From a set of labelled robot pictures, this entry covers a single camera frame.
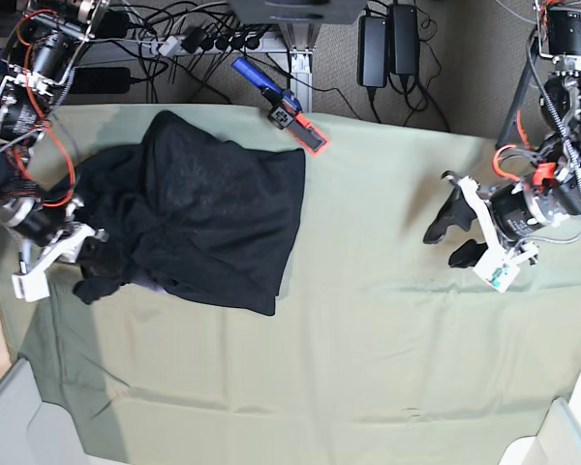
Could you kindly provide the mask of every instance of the wrinkled fabric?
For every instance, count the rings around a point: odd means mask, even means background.
[[[244,147],[297,147],[256,108],[170,108]],[[159,110],[58,114],[87,155],[138,143]],[[134,285],[87,306],[72,293],[79,270],[61,264],[47,274],[51,298],[18,300],[17,250],[0,226],[9,350],[31,361],[44,401],[72,414],[86,453],[132,465],[496,465],[570,397],[581,240],[542,244],[505,294],[447,266],[477,229],[422,243],[451,192],[442,173],[494,182],[494,142],[307,117],[330,144],[306,157],[275,318]],[[30,172],[47,184],[64,175],[50,138]]]
[[[266,152],[220,142],[163,111],[142,143],[85,161],[77,219],[109,234],[120,269],[83,267],[85,303],[150,278],[193,302],[274,315],[299,228],[303,150]]]

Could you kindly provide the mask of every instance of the black cloth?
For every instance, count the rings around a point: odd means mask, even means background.
[[[299,228],[303,150],[246,150],[163,111],[141,144],[101,151],[79,175],[76,218],[108,232],[114,266],[82,260],[74,292],[84,302],[146,275],[194,302],[275,314]]]

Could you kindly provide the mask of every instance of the cable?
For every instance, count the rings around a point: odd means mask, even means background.
[[[221,54],[219,56],[217,62],[215,61],[215,58],[211,59],[211,64],[209,65],[209,67],[207,68],[207,70],[204,72],[204,76],[202,78],[202,81],[200,82],[200,87],[187,100],[187,103],[188,104],[190,104],[190,103],[192,103],[194,101],[194,99],[202,91],[202,89],[204,88],[204,86],[207,85],[207,82],[211,79],[211,77],[213,76],[213,74],[218,70],[218,68],[220,66],[222,66],[222,64],[230,57],[231,54],[232,54],[231,51],[229,51],[226,55]]]
[[[143,24],[142,18],[138,15],[136,10],[134,10],[134,8],[132,7],[131,3],[129,3],[128,0],[121,0],[121,3],[125,7],[125,10],[127,10],[127,15],[129,16],[129,21],[136,23],[139,20],[140,24]]]
[[[389,8],[389,5],[387,5],[386,3],[380,1],[380,0],[369,0],[372,3],[378,3],[379,5],[381,5],[384,8]]]
[[[442,70],[443,70],[443,67],[442,67],[441,62],[439,61],[439,58],[437,58],[437,54],[433,50],[433,47],[428,42],[425,42],[424,44],[430,50],[431,54],[433,55],[433,59],[435,60],[435,64],[438,67],[437,72],[434,75],[432,75],[428,79],[428,81],[426,82],[426,90],[428,90],[430,88],[430,84],[433,82],[433,80],[436,79],[436,78],[438,78],[441,75]],[[407,116],[407,119],[405,119],[405,122],[403,123],[403,127],[406,127],[409,124],[409,121],[411,121],[411,118],[413,117],[413,115],[416,112],[423,112],[423,111],[425,111],[425,110],[428,109],[428,102],[427,102],[427,99],[425,98],[425,96],[423,94],[422,94],[422,100],[420,100],[415,107],[414,106],[410,106],[410,104],[408,103],[407,98],[405,98],[405,103],[411,109],[411,113],[409,113],[409,115]]]
[[[527,138],[527,133],[525,132],[525,130],[523,129],[523,125],[521,124],[521,110],[520,109],[518,109],[516,111],[516,130],[519,133],[519,138],[521,138],[521,141],[525,144],[525,147],[528,148],[529,150],[531,150],[532,145],[530,144],[530,141]]]
[[[181,63],[176,63],[176,66],[178,66],[180,69],[182,69],[185,74],[187,74],[187,76],[189,76],[191,79],[195,80],[196,82],[199,83],[203,83],[203,81],[201,79],[198,79],[196,76],[194,76],[194,74],[192,72],[190,72],[190,70],[188,70],[184,65],[182,65]],[[224,99],[224,101],[229,104],[232,105],[232,100],[230,99],[230,97],[228,95],[226,95],[225,93],[217,90],[215,87],[213,87],[212,85],[208,84],[208,83],[204,83],[204,88],[210,90],[211,92],[219,95],[220,97],[222,97]]]
[[[401,75],[398,78],[400,79],[400,85],[402,86],[403,89],[403,97],[405,98],[405,104],[412,111],[411,114],[407,116],[405,124],[403,124],[403,126],[407,126],[407,123],[416,112],[422,113],[423,111],[426,111],[428,109],[428,100],[424,97],[424,94],[420,93],[421,94],[420,101],[417,102],[417,104],[413,105],[409,100],[409,97],[411,97],[411,94],[416,89],[419,78],[416,76],[413,77],[413,85],[411,87],[409,87],[409,76]]]
[[[62,121],[58,118],[58,115],[54,114],[53,119],[56,122],[56,124],[58,124],[58,126],[60,126],[60,129],[62,130],[63,133],[65,133],[65,136],[67,136],[67,139],[69,139],[69,142],[73,146],[74,151],[76,152],[76,163],[79,165],[82,162],[82,156],[81,156],[81,150],[79,150],[79,145],[77,145],[76,138],[74,138],[74,136],[65,127],[65,125],[62,123]]]
[[[225,7],[227,5],[228,5],[228,2],[209,2],[209,3],[203,3],[202,5],[197,5],[197,6],[193,7],[192,10],[190,10],[185,15],[183,15],[182,17],[180,17],[179,18],[179,21],[181,21],[182,19],[185,19],[188,15],[190,15],[192,13],[196,13],[196,12],[198,12],[200,10],[204,10],[206,8],[212,8],[212,7]]]
[[[377,122],[382,124],[381,119],[379,118],[379,114],[377,113],[377,109],[375,108],[375,97],[377,96],[377,87],[368,87],[366,88],[368,92],[368,103],[370,104],[370,109],[372,110]]]
[[[67,153],[67,150],[65,149],[65,146],[62,144],[60,139],[54,134],[54,132],[51,130],[49,126],[47,126],[46,131],[51,137],[51,139],[54,141],[60,152],[62,153],[63,157],[65,158],[65,162],[67,163],[67,169],[69,171],[69,186],[70,186],[69,192],[65,195],[65,197],[61,201],[57,202],[46,201],[43,204],[43,206],[52,208],[56,206],[62,206],[71,200],[71,197],[74,194],[74,189],[76,186],[76,170],[74,168],[74,162],[71,160],[71,157]]]
[[[522,15],[519,15],[514,10],[512,10],[508,5],[506,5],[504,2],[502,2],[502,0],[495,0],[495,3],[497,3],[500,7],[502,7],[504,10],[506,10],[508,13],[510,13],[513,16],[518,17],[522,21],[525,21],[528,24],[535,24],[535,21],[533,21],[531,19],[527,19],[526,17],[524,17]]]
[[[391,80],[391,74],[387,74],[387,80],[389,81],[389,86],[396,92],[398,95],[404,95],[404,91],[399,90],[395,85],[394,81]]]
[[[439,32],[439,24],[437,24],[437,22],[429,15],[427,14],[424,10],[422,10],[421,8],[419,8],[417,6],[417,0],[413,0],[413,5],[417,8],[417,10],[422,13],[423,15],[425,15],[426,17],[422,20],[422,22],[419,23],[419,27],[421,29],[423,29],[424,31],[428,30],[430,28],[431,24],[435,25],[435,30],[433,31],[432,34],[430,34],[427,38],[422,39],[421,37],[419,38],[420,42],[430,42],[432,41],[435,36],[437,35],[437,33]]]
[[[151,16],[149,16],[149,24],[151,26],[156,26],[157,24],[160,24],[162,22],[165,22],[167,20],[170,19],[175,19],[176,17],[180,17],[182,15],[185,14],[185,12],[180,12],[180,13],[176,13],[176,14],[172,14],[170,12],[168,12],[168,9],[179,6],[179,5],[190,5],[192,7],[196,7],[197,4],[194,2],[190,2],[190,1],[180,1],[180,2],[174,2],[173,4],[167,5],[164,8],[157,8],[157,7],[151,7],[149,5],[132,5],[133,8],[142,8],[145,10],[151,10],[154,11],[155,13]],[[112,8],[126,8],[124,5],[112,5]],[[234,14],[230,13],[217,13],[217,12],[209,12],[206,10],[198,10],[199,13],[202,13],[204,15],[210,16],[212,19],[216,20],[219,23],[222,23],[222,20],[219,19],[217,16],[233,16]],[[166,14],[168,17],[166,19],[160,19],[157,21],[151,21],[151,19],[161,13]]]
[[[439,106],[437,101],[433,98],[433,96],[430,95],[430,92],[428,92],[428,89],[426,87],[424,87],[424,85],[421,83],[421,81],[419,79],[417,80],[417,88],[422,93],[422,95],[424,97],[426,97],[426,100],[428,100],[431,104],[433,104],[435,111],[437,112],[437,114],[439,115],[439,118],[441,119],[443,125],[445,126],[445,130],[447,132],[451,133],[452,130],[449,127],[449,123],[447,122],[447,118],[445,117],[445,114],[443,113],[441,107]]]
[[[18,138],[15,138],[13,140],[11,140],[9,143],[5,143],[4,145],[2,145],[0,147],[0,154],[4,153],[5,150],[10,149],[11,147],[16,146],[18,143],[23,142],[27,139],[30,139],[32,136],[34,136],[37,133],[40,133],[44,130],[44,128],[42,127],[37,127],[37,128],[32,128],[30,131],[28,131],[26,134],[19,136]]]
[[[130,56],[133,56],[135,58],[137,58],[138,60],[140,60],[140,65],[142,65],[141,62],[149,62],[149,63],[158,63],[158,64],[162,64],[164,65],[164,69],[162,71],[160,71],[159,73],[155,73],[154,75],[151,76],[149,70],[147,70],[144,67],[144,73],[146,74],[146,77],[142,78],[142,79],[133,79],[132,83],[136,84],[139,82],[147,82],[147,83],[151,83],[154,85],[153,81],[155,78],[159,77],[160,75],[162,75],[163,73],[166,72],[166,70],[169,68],[169,64],[164,62],[164,61],[159,61],[160,56],[157,55],[157,60],[153,59],[153,58],[144,58],[143,56],[139,56],[135,53],[133,53],[132,51],[130,51],[128,48],[126,48],[125,46],[122,46],[121,44],[119,44],[118,42],[114,41],[114,40],[110,40],[109,41],[111,44],[115,44],[117,47],[121,48],[125,53],[127,53]]]
[[[126,5],[115,5],[114,7],[126,7]],[[142,29],[143,29],[142,31],[140,31],[139,41],[137,41],[138,54],[130,53],[124,47],[121,47],[121,48],[124,51],[128,52],[131,56],[134,56],[138,60],[138,63],[140,65],[142,71],[144,72],[144,75],[146,76],[146,78],[144,79],[144,81],[146,82],[146,89],[145,89],[145,101],[146,101],[146,103],[150,103],[151,101],[159,102],[157,88],[155,87],[155,79],[168,69],[168,64],[166,64],[166,66],[164,67],[164,69],[160,73],[157,73],[157,66],[160,63],[160,59],[161,59],[160,56],[157,55],[155,60],[149,61],[148,59],[144,58],[142,49],[145,46],[152,48],[153,43],[160,44],[162,42],[162,41],[159,41],[157,31],[155,30],[153,25],[150,23],[151,17],[159,15],[159,14],[166,14],[168,16],[166,19],[163,19],[161,21],[161,22],[168,23],[168,25],[165,27],[165,29],[163,31],[164,36],[166,36],[168,34],[169,29],[174,25],[174,18],[173,18],[171,13],[169,13],[163,9],[159,9],[156,7],[148,7],[148,6],[144,6],[144,5],[138,5],[138,8],[145,8],[145,9],[153,10],[155,12],[153,15],[150,15],[148,18],[143,18],[140,15],[138,15],[137,13],[135,13],[134,7],[135,7],[135,5],[129,5],[129,8],[131,9],[132,12],[134,12],[134,15],[136,15],[140,19]],[[145,41],[144,35],[150,35],[150,36],[154,37],[155,41],[154,42],[153,41]],[[115,40],[115,39],[112,39],[112,40],[109,40],[106,42],[114,43],[115,45],[120,47],[117,40]],[[149,67],[147,67],[145,64],[145,61],[147,61],[149,63],[155,63],[154,67],[153,67],[153,65],[149,65]]]
[[[381,13],[381,12],[377,12],[375,10],[371,10],[368,7],[364,8],[364,12],[366,12],[366,15],[369,16],[370,14],[372,15],[377,15],[380,17],[387,17],[387,15],[385,13]]]
[[[506,152],[507,150],[509,150],[511,148],[515,148],[515,147],[516,147],[515,144],[510,143],[508,145],[504,145],[497,152],[495,152],[495,155],[493,156],[493,171],[497,175],[499,175],[505,179],[509,179],[511,181],[514,181],[514,182],[519,182],[521,179],[518,176],[516,176],[510,172],[506,172],[506,171],[502,170],[502,168],[500,167],[500,161],[501,161],[500,157],[502,156],[502,154],[504,152]]]
[[[165,44],[166,41],[139,41],[139,40],[135,40],[135,39],[91,39],[90,41],[88,41],[91,44],[102,44],[104,42],[132,42],[132,43],[136,43],[136,44],[143,44],[145,46],[148,46],[149,48],[151,48],[151,46],[153,44]]]
[[[243,52],[243,56],[245,56],[246,58],[250,59],[250,60],[254,60],[258,63],[261,63],[264,66],[267,66],[273,70],[276,70],[278,72],[278,74],[281,74],[282,76],[289,78],[289,79],[293,79],[296,80],[297,82],[302,83],[303,85],[305,85],[306,87],[311,88],[312,90],[316,90],[317,92],[322,92],[322,93],[328,93],[328,92],[337,92],[338,95],[340,96],[340,98],[345,102],[345,104],[347,105],[347,107],[349,108],[349,110],[351,111],[351,113],[353,114],[353,116],[355,118],[357,118],[360,121],[363,121],[363,119],[361,118],[361,116],[359,116],[359,114],[357,113],[357,111],[355,111],[355,109],[352,107],[351,102],[349,102],[349,99],[347,99],[347,96],[342,92],[342,90],[340,90],[338,87],[331,87],[328,89],[320,89],[318,87],[315,87],[313,85],[308,84],[307,82],[304,82],[301,79],[296,78],[295,76],[293,76],[291,73],[288,73],[287,71],[285,71],[280,65],[278,65],[276,63],[276,61],[271,58],[271,56],[266,53],[265,54],[267,58],[269,58],[272,62],[273,65],[262,61],[262,60],[258,60],[258,58],[255,58],[253,56],[248,55],[245,51]]]

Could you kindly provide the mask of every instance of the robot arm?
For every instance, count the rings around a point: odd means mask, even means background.
[[[15,294],[27,301],[49,295],[46,269],[57,259],[75,263],[86,240],[100,234],[74,221],[75,170],[66,155],[70,187],[49,199],[28,174],[34,145],[49,135],[51,116],[69,92],[75,65],[94,38],[108,0],[30,0],[4,48],[8,72],[0,82],[0,221],[23,236]],[[30,263],[30,245],[42,248]]]
[[[535,0],[535,10],[537,26],[528,40],[527,66],[493,160],[495,172],[507,183],[487,189],[468,176],[446,173],[454,192],[424,236],[425,243],[438,243],[449,226],[469,231],[477,218],[486,243],[468,241],[452,254],[449,265],[473,266],[500,292],[512,283],[519,264],[537,262],[535,242],[570,244],[581,237],[581,231],[567,239],[535,235],[569,218],[581,218],[581,5]],[[535,68],[538,57],[554,67],[546,82]],[[538,147],[505,144],[531,79],[540,89],[542,114],[552,134]],[[529,161],[527,173],[502,170],[508,152]]]

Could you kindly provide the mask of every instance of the black cable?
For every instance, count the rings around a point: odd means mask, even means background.
[[[424,96],[424,94],[421,94],[421,98],[419,100],[419,102],[417,102],[416,105],[411,104],[411,102],[409,101],[409,93],[405,93],[405,104],[407,105],[407,108],[411,110],[411,112],[407,115],[407,118],[405,119],[405,122],[403,123],[403,127],[407,127],[407,125],[409,124],[409,122],[411,121],[411,118],[413,118],[413,116],[416,113],[422,113],[424,111],[426,111],[428,109],[428,101],[426,100],[426,97]]]
[[[413,77],[413,85],[411,87],[409,87],[409,76],[402,75],[398,78],[400,79],[400,84],[403,88],[403,97],[405,98],[405,105],[407,105],[407,108],[409,108],[412,113],[422,113],[423,111],[426,111],[428,109],[428,102],[424,98],[423,94],[421,95],[419,102],[417,102],[415,105],[411,103],[411,100],[409,100],[413,91],[417,88],[417,82],[419,81],[419,78],[417,76]]]
[[[370,1],[370,2],[372,2],[372,3],[378,3],[378,4],[379,4],[379,5],[381,5],[382,7],[389,8],[389,5],[387,5],[386,3],[384,3],[384,2],[382,2],[382,1],[380,1],[380,0],[369,0],[369,1]]]
[[[158,19],[158,20],[155,20],[155,21],[150,21],[151,25],[156,26],[156,25],[158,25],[158,24],[160,24],[162,22],[165,22],[165,21],[169,20],[170,18],[177,18],[177,17],[180,17],[180,16],[183,16],[185,14],[189,14],[190,13],[189,10],[184,10],[184,11],[179,12],[179,13],[170,13],[168,11],[169,8],[172,8],[174,6],[178,6],[179,4],[191,5],[193,7],[195,7],[197,5],[194,2],[187,2],[186,1],[186,2],[175,2],[174,4],[167,5],[164,8],[151,7],[149,5],[131,5],[131,7],[132,8],[143,8],[145,10],[154,11],[155,13],[153,15],[149,16],[149,20],[152,19],[153,17],[157,16],[157,15],[160,15],[161,13],[166,14],[168,16],[166,19]],[[127,6],[126,5],[112,5],[112,8],[116,8],[116,7],[125,8]],[[218,16],[233,16],[234,15],[234,13],[210,12],[207,9],[198,10],[196,12],[193,12],[194,15],[195,14],[198,14],[198,13],[201,13],[203,15],[207,15],[207,16],[211,17],[212,19],[220,22],[220,23],[222,22],[222,20],[219,19]]]
[[[123,7],[126,8],[127,5],[112,5],[112,8],[116,8],[116,7]],[[153,15],[147,16],[147,17],[142,17],[141,15],[136,14],[137,17],[139,17],[140,19],[142,19],[142,21],[144,21],[145,24],[148,24],[150,27],[156,25],[157,23],[151,22],[150,18],[152,16],[156,16],[159,15],[160,13],[164,13],[166,14],[168,17],[166,19],[162,19],[160,21],[161,22],[165,22],[165,21],[172,21],[172,26],[174,25],[174,16],[172,15],[172,13],[167,12],[165,9],[162,8],[156,8],[156,7],[149,7],[148,5],[131,5],[132,8],[143,8],[145,10],[152,10],[155,13]]]
[[[160,61],[159,64],[166,65],[166,66],[165,66],[165,68],[163,68],[162,70],[160,70],[158,73],[156,73],[154,76],[151,76],[151,77],[132,77],[131,84],[140,84],[141,82],[147,82],[148,80],[150,81],[154,78],[161,76],[163,73],[166,72],[169,64],[164,62],[164,61]]]
[[[128,55],[133,56],[134,58],[138,58],[138,56],[135,53],[133,53],[131,50],[129,50],[128,48],[126,48],[125,46],[123,46],[122,44],[120,44],[119,42],[117,42],[117,41],[108,41],[108,42],[110,44],[115,44],[119,48],[122,48],[122,50],[125,53],[127,53]],[[148,61],[148,62],[152,62],[152,63],[155,63],[155,61],[156,61],[153,58],[145,58],[145,57],[141,57],[141,58],[142,58],[143,61]],[[166,65],[165,69],[167,69],[169,67],[169,64],[166,63],[166,62],[164,62],[164,61],[162,61],[160,63]]]
[[[377,96],[377,87],[368,87],[366,88],[368,92],[368,103],[370,104],[370,109],[372,110],[375,118],[377,118],[377,122],[382,124],[381,119],[379,118],[379,114],[377,113],[377,109],[375,108],[375,97]]]
[[[426,16],[426,17],[425,17],[425,18],[424,18],[424,19],[423,19],[423,20],[422,20],[422,21],[419,23],[419,27],[420,27],[421,29],[423,29],[424,31],[426,31],[426,30],[428,30],[428,29],[430,28],[431,24],[434,24],[434,25],[435,25],[435,30],[433,31],[433,33],[432,33],[432,34],[430,34],[430,35],[429,35],[429,37],[427,37],[427,38],[425,38],[425,39],[422,39],[422,38],[420,38],[419,40],[420,40],[421,42],[429,42],[429,41],[432,41],[432,40],[435,38],[435,36],[437,35],[437,32],[439,31],[439,25],[437,24],[437,22],[436,22],[436,21],[435,21],[435,20],[434,20],[434,19],[433,19],[433,18],[432,18],[432,17],[431,17],[429,14],[427,14],[425,11],[423,11],[421,8],[419,8],[419,7],[417,6],[417,3],[416,3],[416,1],[415,1],[415,0],[413,0],[413,4],[414,4],[414,6],[417,8],[417,10],[418,10],[420,13],[422,13],[423,15],[425,15],[425,16]]]
[[[194,72],[194,70],[196,69],[196,66],[198,65],[198,63],[200,62],[200,60],[202,59],[203,56],[204,56],[204,52],[201,52],[198,55],[195,55],[192,57],[189,64],[187,65],[187,68],[190,70],[190,72],[192,72],[192,73]]]
[[[377,16],[380,16],[380,17],[387,17],[387,14],[381,13],[381,12],[377,12],[375,10],[371,10],[368,7],[364,8],[364,12],[366,12],[366,15],[367,16],[369,16],[370,14],[372,14],[372,15],[377,15]]]
[[[181,31],[183,29],[183,26],[185,25],[185,20],[187,18],[184,17],[183,19],[181,19],[181,22],[178,24],[178,29],[179,31]],[[176,66],[176,63],[178,62],[179,57],[178,56],[174,56],[172,58],[172,69],[170,70],[170,74],[168,76],[168,84],[172,83],[172,85],[174,85],[174,83],[176,82],[176,72],[178,71],[178,66]]]
[[[208,86],[208,81],[211,79],[211,77],[215,74],[215,72],[218,70],[218,68],[220,66],[222,66],[222,64],[232,55],[232,51],[227,52],[226,54],[221,54],[218,55],[216,57],[214,57],[213,59],[211,59],[211,64],[209,65],[209,67],[206,69],[206,71],[204,72],[204,76],[202,78],[202,81],[200,82],[200,87],[196,90],[196,92],[194,92],[192,94],[192,96],[188,99],[187,103],[190,104],[194,101],[194,99],[198,96],[198,94],[202,91],[202,89],[206,86]]]
[[[398,95],[405,95],[402,90],[399,90],[395,85],[394,81],[391,79],[391,74],[387,75],[387,80],[389,81],[389,86],[396,92]]]
[[[429,101],[431,104],[433,104],[435,111],[437,112],[437,114],[439,115],[439,118],[441,119],[443,125],[445,126],[445,130],[447,132],[451,133],[452,130],[449,127],[449,123],[447,122],[447,118],[445,117],[445,114],[443,113],[441,107],[439,106],[437,101],[433,98],[433,96],[430,95],[430,93],[428,92],[428,89],[422,85],[420,80],[417,81],[417,88],[422,93],[422,95],[424,97],[426,97],[426,100]]]
[[[181,70],[183,70],[185,72],[185,74],[187,76],[189,76],[191,79],[195,80],[196,82],[203,84],[202,80],[197,78],[192,72],[190,72],[190,70],[187,69],[187,67],[181,63],[177,63],[176,64]],[[219,95],[220,97],[222,97],[224,99],[224,101],[229,104],[232,105],[232,100],[230,99],[230,97],[226,94],[224,94],[223,92],[217,90],[215,87],[213,87],[210,84],[207,84],[206,82],[204,83],[204,88],[207,90],[210,90],[211,92]]]
[[[433,82],[433,79],[436,79],[436,78],[438,78],[441,75],[443,67],[442,67],[441,62],[439,61],[439,58],[437,58],[437,54],[433,50],[432,46],[429,43],[425,43],[425,44],[429,48],[431,54],[433,55],[433,58],[435,60],[435,63],[437,64],[437,66],[439,68],[437,70],[437,72],[428,79],[428,82],[426,82],[426,89],[429,89],[430,88],[430,84]],[[426,96],[424,94],[422,94],[422,100],[420,100],[417,103],[416,106],[410,106],[409,105],[409,102],[407,102],[407,99],[405,99],[405,102],[407,103],[407,106],[411,110],[411,113],[409,113],[409,115],[405,119],[405,122],[403,123],[403,126],[407,126],[409,124],[409,121],[411,121],[411,118],[417,112],[422,112],[422,111],[425,111],[426,109],[428,109],[428,99],[426,99]]]
[[[275,60],[269,56],[268,53],[266,53],[265,55],[266,55],[267,58],[269,58],[274,63],[274,65],[271,65],[271,64],[267,63],[266,61],[258,60],[258,58],[255,58],[253,56],[248,55],[245,51],[243,52],[243,56],[245,56],[247,59],[254,60],[254,61],[258,62],[258,63],[261,63],[262,65],[267,66],[267,67],[269,67],[269,68],[277,71],[282,76],[284,76],[284,77],[286,77],[288,79],[296,80],[297,82],[302,83],[303,85],[311,88],[312,90],[316,90],[317,92],[322,92],[322,93],[337,92],[338,95],[345,102],[345,104],[347,105],[347,107],[349,108],[349,110],[351,111],[351,113],[353,114],[353,116],[355,116],[355,118],[363,121],[363,119],[361,118],[361,116],[359,116],[359,114],[357,113],[357,111],[355,111],[355,109],[352,107],[351,102],[349,102],[349,99],[347,99],[347,96],[338,87],[331,87],[329,89],[320,89],[318,87],[315,87],[313,85],[310,85],[307,82],[304,82],[303,80],[296,78],[291,73],[288,73],[287,71],[285,71],[284,68],[282,68],[280,65],[278,65],[275,62]]]
[[[136,14],[136,16],[143,22],[143,24],[145,26],[142,30],[140,30],[138,37],[141,40],[143,40],[145,33],[148,32],[155,37],[155,40],[157,42],[159,42],[159,35],[157,34],[157,31],[155,30],[155,28],[150,24],[150,21],[149,21],[150,16],[142,17],[141,15],[138,15],[138,14]],[[171,27],[174,25],[174,19],[172,17],[167,18],[167,21],[168,21],[168,24],[164,28],[164,31],[163,31],[164,35],[166,35],[167,32],[169,31],[169,29],[171,29]],[[155,60],[145,60],[144,53],[143,53],[143,45],[138,44],[137,59],[138,59],[138,63],[140,65],[142,71],[146,75],[145,102],[146,103],[159,102],[159,96],[157,94],[157,87],[155,86],[155,78],[158,76],[157,75],[157,66],[158,66],[158,63],[160,61],[159,55],[156,57]],[[145,64],[145,61],[154,62],[155,66],[153,67],[152,65],[149,65],[147,67]]]

